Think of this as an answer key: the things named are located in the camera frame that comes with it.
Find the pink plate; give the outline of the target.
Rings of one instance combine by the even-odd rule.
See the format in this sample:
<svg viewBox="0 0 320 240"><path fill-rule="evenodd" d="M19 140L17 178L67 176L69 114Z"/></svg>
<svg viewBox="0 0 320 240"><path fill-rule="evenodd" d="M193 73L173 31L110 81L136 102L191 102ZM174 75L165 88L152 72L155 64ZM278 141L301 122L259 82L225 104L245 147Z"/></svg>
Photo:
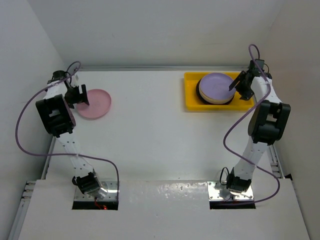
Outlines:
<svg viewBox="0 0 320 240"><path fill-rule="evenodd" d="M103 89L91 89L87 92L89 105L79 103L76 105L77 113L89 120L96 120L103 117L111 108L112 98Z"/></svg>

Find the purple plate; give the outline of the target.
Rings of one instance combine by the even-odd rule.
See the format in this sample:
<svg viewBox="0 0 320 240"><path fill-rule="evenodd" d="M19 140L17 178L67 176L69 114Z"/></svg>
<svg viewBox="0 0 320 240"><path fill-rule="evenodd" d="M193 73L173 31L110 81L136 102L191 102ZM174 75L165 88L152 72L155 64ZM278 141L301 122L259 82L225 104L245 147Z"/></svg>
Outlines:
<svg viewBox="0 0 320 240"><path fill-rule="evenodd" d="M219 72L209 73L199 81L199 93L202 97L215 101L229 101L236 93L236 90L230 85L233 79Z"/></svg>

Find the orange plate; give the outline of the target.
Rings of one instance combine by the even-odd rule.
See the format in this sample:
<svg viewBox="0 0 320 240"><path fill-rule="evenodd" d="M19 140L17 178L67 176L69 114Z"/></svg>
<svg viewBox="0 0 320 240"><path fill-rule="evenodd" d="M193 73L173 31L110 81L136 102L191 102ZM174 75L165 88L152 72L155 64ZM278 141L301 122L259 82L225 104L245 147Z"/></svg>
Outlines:
<svg viewBox="0 0 320 240"><path fill-rule="evenodd" d="M218 100L218 99L210 98L210 97L206 96L205 94L200 93L199 95L206 103L211 104L211 105L227 105L234 98L234 95L232 95L228 99Z"/></svg>

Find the steel rimmed plate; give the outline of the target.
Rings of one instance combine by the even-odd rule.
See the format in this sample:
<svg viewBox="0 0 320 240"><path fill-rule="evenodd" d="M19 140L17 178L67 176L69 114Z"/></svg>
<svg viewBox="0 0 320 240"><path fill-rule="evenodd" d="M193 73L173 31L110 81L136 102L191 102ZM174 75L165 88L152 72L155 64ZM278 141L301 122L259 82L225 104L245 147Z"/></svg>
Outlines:
<svg viewBox="0 0 320 240"><path fill-rule="evenodd" d="M234 97L232 97L228 102L225 102L225 103L211 103L211 102L206 101L206 100L201 96L201 94L200 94L200 87L199 87L200 81L201 81L201 80L199 80L199 81L197 82L196 90L195 90L195 91L196 91L197 98L200 100L200 102L201 102L203 105L229 105L229 104L232 102L232 100L234 99Z"/></svg>

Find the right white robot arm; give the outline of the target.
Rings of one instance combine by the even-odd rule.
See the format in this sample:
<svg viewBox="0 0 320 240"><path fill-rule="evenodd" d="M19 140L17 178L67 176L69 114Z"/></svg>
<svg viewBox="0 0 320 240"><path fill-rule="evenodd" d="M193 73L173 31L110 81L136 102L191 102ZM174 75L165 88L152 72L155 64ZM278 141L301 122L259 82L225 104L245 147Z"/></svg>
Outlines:
<svg viewBox="0 0 320 240"><path fill-rule="evenodd" d="M272 86L272 76L263 70L265 61L254 59L229 85L229 90L248 101L255 97L257 106L248 124L248 143L239 162L226 179L226 188L234 194L246 192L251 186L254 170L263 153L283 136L291 106L283 103Z"/></svg>

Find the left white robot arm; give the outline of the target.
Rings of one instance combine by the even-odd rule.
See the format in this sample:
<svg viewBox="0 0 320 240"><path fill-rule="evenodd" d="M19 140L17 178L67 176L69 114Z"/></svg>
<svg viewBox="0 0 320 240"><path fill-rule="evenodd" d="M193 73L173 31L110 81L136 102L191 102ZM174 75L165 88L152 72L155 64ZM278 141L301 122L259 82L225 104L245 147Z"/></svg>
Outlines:
<svg viewBox="0 0 320 240"><path fill-rule="evenodd" d="M99 198L101 183L93 166L80 156L81 147L76 139L76 120L72 109L76 104L89 106L86 86L78 85L78 80L63 80L68 72L57 70L47 82L49 87L42 100L35 103L45 130L63 146L74 168L72 183L84 195Z"/></svg>

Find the yellow plastic bin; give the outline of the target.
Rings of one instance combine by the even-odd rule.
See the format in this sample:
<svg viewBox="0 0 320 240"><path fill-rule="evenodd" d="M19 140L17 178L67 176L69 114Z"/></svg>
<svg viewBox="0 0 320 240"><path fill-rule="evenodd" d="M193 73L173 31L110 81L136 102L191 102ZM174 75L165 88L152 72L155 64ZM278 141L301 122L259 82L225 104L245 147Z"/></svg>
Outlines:
<svg viewBox="0 0 320 240"><path fill-rule="evenodd" d="M236 111L246 112L254 106L254 99L241 100L240 94L235 93L233 100L228 105L205 105L200 102L196 95L196 86L199 80L211 72L185 72L184 73L184 103L189 112L214 112Z"/></svg>

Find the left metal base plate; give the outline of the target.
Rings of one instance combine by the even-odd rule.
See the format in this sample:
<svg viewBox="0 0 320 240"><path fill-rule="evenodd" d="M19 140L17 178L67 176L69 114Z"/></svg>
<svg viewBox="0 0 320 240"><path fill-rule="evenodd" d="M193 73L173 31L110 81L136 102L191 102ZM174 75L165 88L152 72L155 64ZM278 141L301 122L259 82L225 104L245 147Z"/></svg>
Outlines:
<svg viewBox="0 0 320 240"><path fill-rule="evenodd" d="M97 198L99 202L115 202L118 194L118 184L116 181L102 179L100 180L101 186L105 189L106 193L104 198ZM82 194L78 187L75 188L74 198L75 202L93 202L94 196L89 194Z"/></svg>

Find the metal base plate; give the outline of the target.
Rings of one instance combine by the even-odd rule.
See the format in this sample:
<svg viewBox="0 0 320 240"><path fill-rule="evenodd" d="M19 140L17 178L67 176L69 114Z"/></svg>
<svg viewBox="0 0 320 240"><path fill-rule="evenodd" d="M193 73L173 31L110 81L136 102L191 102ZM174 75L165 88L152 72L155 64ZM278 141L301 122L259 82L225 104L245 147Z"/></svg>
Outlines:
<svg viewBox="0 0 320 240"><path fill-rule="evenodd" d="M254 200L254 193L251 185L246 191L239 192L227 189L227 187L222 185L219 181L208 181L207 191L210 202L244 202Z"/></svg>
<svg viewBox="0 0 320 240"><path fill-rule="evenodd" d="M118 184L116 181L102 179L100 180L101 186L105 189L106 193L104 198L97 198L99 202L115 202L118 194ZM89 194L82 194L78 187L75 188L74 198L75 202L93 202L94 196Z"/></svg>

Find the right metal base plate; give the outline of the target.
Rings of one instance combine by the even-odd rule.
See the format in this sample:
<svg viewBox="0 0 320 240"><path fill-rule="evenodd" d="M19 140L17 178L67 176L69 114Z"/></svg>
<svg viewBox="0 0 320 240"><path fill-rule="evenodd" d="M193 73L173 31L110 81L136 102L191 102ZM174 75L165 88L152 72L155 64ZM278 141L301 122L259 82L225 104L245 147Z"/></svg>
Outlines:
<svg viewBox="0 0 320 240"><path fill-rule="evenodd" d="M254 200L254 193L251 185L246 191L239 192L227 189L227 187L222 185L219 181L208 181L207 191L210 202L244 202Z"/></svg>

